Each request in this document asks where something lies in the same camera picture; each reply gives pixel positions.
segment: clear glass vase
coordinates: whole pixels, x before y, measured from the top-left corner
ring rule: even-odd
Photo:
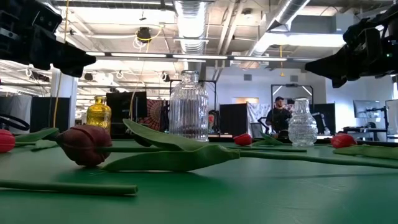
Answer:
[[[87,124],[99,126],[110,133],[112,110],[105,105],[106,97],[96,96],[94,99],[95,104],[87,109]]]
[[[170,134],[208,141],[208,95],[199,85],[199,74],[182,71],[182,81],[170,97]]]
[[[289,139],[293,146],[313,146],[317,135],[317,122],[310,113],[308,98],[296,98],[293,116],[289,121]]]

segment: exposed ceiling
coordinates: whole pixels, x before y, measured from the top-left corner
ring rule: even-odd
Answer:
[[[217,0],[211,3],[208,9],[206,20],[206,54],[216,54],[223,31],[223,26],[228,26],[229,32],[232,23],[236,20],[236,30],[232,40],[226,46],[227,54],[232,52],[245,52],[249,50],[257,40],[259,34],[264,32],[262,18],[263,15],[271,13],[277,8],[278,0],[244,0],[237,1],[234,5],[234,12],[229,24],[226,24],[228,8],[232,0]],[[65,18],[66,1],[63,0],[42,0],[51,4]],[[67,41],[77,47],[93,52],[150,52],[150,53],[181,53],[180,41],[178,37],[177,17],[173,9],[172,1],[166,0],[166,10],[156,10],[160,7],[158,0],[146,0],[132,2],[131,0],[70,0],[69,17],[67,29]],[[237,14],[235,11],[238,4],[242,4],[245,14]],[[372,0],[336,0],[320,1],[312,0],[303,8],[299,15],[302,16],[323,16],[331,17],[336,13],[359,13],[373,11],[388,5],[392,1]],[[65,34],[65,19],[57,31],[57,38],[63,41]],[[152,36],[157,36],[148,45],[134,43],[136,32],[140,27],[149,27]],[[338,47],[309,47],[296,45],[283,45],[283,57],[303,57],[320,58],[325,57],[337,50]],[[278,46],[269,47],[266,51],[270,56],[279,57],[280,48]],[[277,68],[280,62],[269,64],[270,68]],[[285,68],[302,68],[301,63],[286,63]],[[151,62],[151,61],[118,61],[118,60],[98,60],[95,64],[87,66],[86,72],[93,73],[112,73],[115,83],[118,85],[134,86],[135,83],[145,83],[146,85],[168,86],[162,81],[162,72],[169,74],[172,78],[177,78],[176,73],[184,68],[183,62]],[[13,62],[0,62],[0,79],[8,83],[40,83],[48,82],[37,81],[28,77],[27,67]],[[52,72],[41,72],[51,78]],[[95,85],[95,82],[80,79],[80,84]],[[37,95],[48,94],[50,87],[13,87],[17,90],[24,90],[28,93]],[[84,95],[103,95],[109,89],[85,88],[79,89],[80,98]],[[166,90],[151,90],[150,95],[165,96],[169,92]]]

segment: green tablecloth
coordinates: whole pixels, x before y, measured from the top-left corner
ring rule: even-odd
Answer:
[[[326,146],[307,154],[346,158]],[[0,178],[139,186],[136,197],[2,189],[1,224],[398,223],[394,169],[244,158],[190,173],[107,173],[78,167],[59,148],[25,147],[0,155]]]

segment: dark red tulip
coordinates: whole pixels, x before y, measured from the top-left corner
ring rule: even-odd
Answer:
[[[349,134],[337,134],[330,142],[335,149],[357,145],[354,137]]]
[[[15,137],[11,132],[0,129],[0,153],[10,151],[15,147]]]
[[[96,151],[96,148],[112,146],[112,139],[101,127],[79,125],[58,135],[57,143],[69,159],[78,165],[92,167],[104,162],[110,155],[108,152]]]
[[[248,146],[252,143],[252,138],[250,134],[242,134],[234,138],[234,142],[240,146]]]

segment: gold vase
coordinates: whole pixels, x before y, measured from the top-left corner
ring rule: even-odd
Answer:
[[[87,109],[87,124],[104,128],[111,133],[112,110],[105,105],[106,97],[94,97],[95,104]]]

